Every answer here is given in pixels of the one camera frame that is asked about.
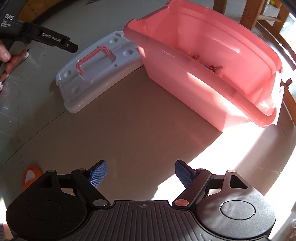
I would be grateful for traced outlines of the person's left hand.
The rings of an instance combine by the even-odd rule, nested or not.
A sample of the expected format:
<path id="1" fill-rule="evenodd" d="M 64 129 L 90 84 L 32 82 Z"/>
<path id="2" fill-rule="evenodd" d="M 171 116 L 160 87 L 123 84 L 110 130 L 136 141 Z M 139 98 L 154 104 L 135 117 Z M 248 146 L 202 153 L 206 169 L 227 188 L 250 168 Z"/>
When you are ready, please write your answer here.
<path id="1" fill-rule="evenodd" d="M 17 66 L 22 58 L 25 58 L 27 55 L 27 51 L 22 51 L 18 55 L 11 56 L 8 49 L 5 47 L 4 43 L 1 41 L 1 50 L 0 50 L 1 56 L 1 62 L 5 63 L 5 70 L 1 74 L 1 82 L 5 81 L 6 76 L 10 74 L 15 66 Z"/>

